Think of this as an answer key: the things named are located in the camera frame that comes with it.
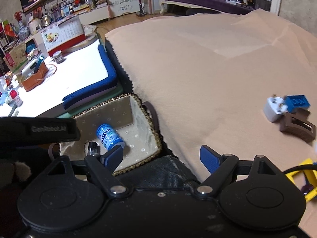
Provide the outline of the white travel plug adapter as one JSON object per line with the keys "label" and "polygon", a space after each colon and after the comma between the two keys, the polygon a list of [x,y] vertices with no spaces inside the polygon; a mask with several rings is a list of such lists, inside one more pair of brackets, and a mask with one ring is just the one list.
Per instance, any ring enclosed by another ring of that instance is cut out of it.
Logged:
{"label": "white travel plug adapter", "polygon": [[287,105],[282,97],[273,95],[266,99],[266,104],[263,108],[263,113],[268,121],[274,123],[281,118],[287,111]]}

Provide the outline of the brown hair claw clip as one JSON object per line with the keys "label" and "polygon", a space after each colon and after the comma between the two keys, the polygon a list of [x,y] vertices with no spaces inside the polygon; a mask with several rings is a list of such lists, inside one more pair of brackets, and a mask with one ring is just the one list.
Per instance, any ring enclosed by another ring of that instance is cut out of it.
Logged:
{"label": "brown hair claw clip", "polygon": [[310,112],[303,108],[298,108],[295,113],[286,112],[279,122],[279,130],[310,143],[316,138],[316,126],[308,121],[309,115]]}

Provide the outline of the blue toy brick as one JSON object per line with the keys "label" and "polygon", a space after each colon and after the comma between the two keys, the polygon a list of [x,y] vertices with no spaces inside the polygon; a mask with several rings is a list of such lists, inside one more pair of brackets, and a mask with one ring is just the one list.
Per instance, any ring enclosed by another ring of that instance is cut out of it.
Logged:
{"label": "blue toy brick", "polygon": [[287,106],[289,113],[295,113],[297,109],[307,110],[310,107],[305,95],[288,95],[284,97],[284,104]]}

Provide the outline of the blue mint bottle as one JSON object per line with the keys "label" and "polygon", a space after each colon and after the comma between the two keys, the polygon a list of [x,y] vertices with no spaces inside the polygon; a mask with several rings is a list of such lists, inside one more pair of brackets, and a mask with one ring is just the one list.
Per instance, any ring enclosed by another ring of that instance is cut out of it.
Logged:
{"label": "blue mint bottle", "polygon": [[100,139],[102,145],[107,151],[110,151],[115,146],[125,147],[125,142],[109,124],[102,124],[98,127],[96,135]]}

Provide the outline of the red-capped white bottle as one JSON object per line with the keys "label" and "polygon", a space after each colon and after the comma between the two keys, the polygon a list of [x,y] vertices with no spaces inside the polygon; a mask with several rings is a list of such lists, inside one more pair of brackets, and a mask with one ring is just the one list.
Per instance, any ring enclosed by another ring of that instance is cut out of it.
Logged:
{"label": "red-capped white bottle", "polygon": [[18,107],[22,106],[23,101],[21,100],[19,93],[15,89],[12,89],[10,91],[10,97],[15,102],[16,106]]}

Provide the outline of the woven fabric-lined basket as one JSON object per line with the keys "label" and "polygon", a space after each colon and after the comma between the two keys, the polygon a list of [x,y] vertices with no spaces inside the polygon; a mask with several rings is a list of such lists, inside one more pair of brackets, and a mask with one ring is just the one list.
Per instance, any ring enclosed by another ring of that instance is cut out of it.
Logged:
{"label": "woven fabric-lined basket", "polygon": [[73,119],[79,129],[80,140],[60,143],[61,155],[72,161],[83,160],[87,156],[90,141],[98,143],[102,155],[107,152],[96,134],[102,124],[109,124],[125,142],[123,160],[114,171],[115,176],[149,162],[161,152],[158,132],[134,94],[102,102],[74,115]]}

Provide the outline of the brown leather organizer tray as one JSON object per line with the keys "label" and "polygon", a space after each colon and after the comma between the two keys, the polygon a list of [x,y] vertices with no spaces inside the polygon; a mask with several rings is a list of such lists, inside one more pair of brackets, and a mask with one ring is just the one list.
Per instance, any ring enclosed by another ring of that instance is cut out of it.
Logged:
{"label": "brown leather organizer tray", "polygon": [[45,76],[48,73],[48,68],[44,62],[40,64],[40,67],[36,73],[31,75],[30,77],[27,77],[21,82],[22,87],[26,92],[31,91],[35,87],[42,84],[42,82],[45,80]]}

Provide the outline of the cardboard box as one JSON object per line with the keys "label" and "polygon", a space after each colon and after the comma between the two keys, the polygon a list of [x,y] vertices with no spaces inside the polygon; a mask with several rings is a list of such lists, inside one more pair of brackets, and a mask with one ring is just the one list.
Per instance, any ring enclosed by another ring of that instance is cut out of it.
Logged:
{"label": "cardboard box", "polygon": [[7,64],[9,70],[13,73],[18,71],[21,67],[26,66],[28,60],[26,57],[25,42],[21,42],[19,45],[16,45],[11,51],[6,53],[4,61]]}

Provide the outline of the beige blanket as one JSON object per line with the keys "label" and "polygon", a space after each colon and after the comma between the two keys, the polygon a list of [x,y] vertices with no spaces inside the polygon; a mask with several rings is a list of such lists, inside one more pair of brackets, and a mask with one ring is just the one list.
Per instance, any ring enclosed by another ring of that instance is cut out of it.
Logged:
{"label": "beige blanket", "polygon": [[208,145],[243,160],[265,155],[286,170],[316,145],[284,134],[263,113],[272,95],[305,95],[316,123],[316,37],[263,10],[155,17],[105,36],[133,92],[158,113],[169,149],[199,180]]}

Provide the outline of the blue folded mat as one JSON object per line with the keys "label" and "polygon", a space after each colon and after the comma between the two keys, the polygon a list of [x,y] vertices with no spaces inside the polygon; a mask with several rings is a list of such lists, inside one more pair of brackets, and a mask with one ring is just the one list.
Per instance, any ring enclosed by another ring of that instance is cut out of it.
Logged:
{"label": "blue folded mat", "polygon": [[104,68],[107,70],[108,77],[64,97],[63,108],[66,111],[70,110],[72,107],[75,108],[75,105],[78,105],[78,103],[81,101],[87,100],[89,97],[95,96],[98,93],[104,92],[106,90],[112,90],[116,88],[118,83],[116,71],[107,55],[104,45],[98,45],[98,52]]}

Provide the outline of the small grey jar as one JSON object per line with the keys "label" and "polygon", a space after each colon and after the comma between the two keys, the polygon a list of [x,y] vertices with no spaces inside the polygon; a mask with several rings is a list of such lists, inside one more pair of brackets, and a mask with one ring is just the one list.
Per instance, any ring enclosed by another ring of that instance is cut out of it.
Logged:
{"label": "small grey jar", "polygon": [[62,51],[56,51],[54,54],[53,54],[53,60],[55,63],[57,64],[60,64],[64,61],[64,57],[63,57],[63,54],[62,54]]}

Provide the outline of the desk calendar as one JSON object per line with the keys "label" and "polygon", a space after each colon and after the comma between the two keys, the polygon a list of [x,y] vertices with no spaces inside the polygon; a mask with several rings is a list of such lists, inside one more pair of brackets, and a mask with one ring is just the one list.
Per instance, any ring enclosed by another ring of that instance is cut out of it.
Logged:
{"label": "desk calendar", "polygon": [[82,23],[78,16],[67,16],[41,31],[42,40],[50,57],[58,51],[64,51],[86,39]]}

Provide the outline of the yellow square frame toy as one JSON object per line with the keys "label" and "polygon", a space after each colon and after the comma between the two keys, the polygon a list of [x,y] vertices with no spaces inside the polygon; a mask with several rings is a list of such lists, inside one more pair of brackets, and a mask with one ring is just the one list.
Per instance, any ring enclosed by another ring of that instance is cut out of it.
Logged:
{"label": "yellow square frame toy", "polygon": [[286,177],[304,195],[306,202],[316,200],[316,161],[307,158],[296,167],[285,170]]}

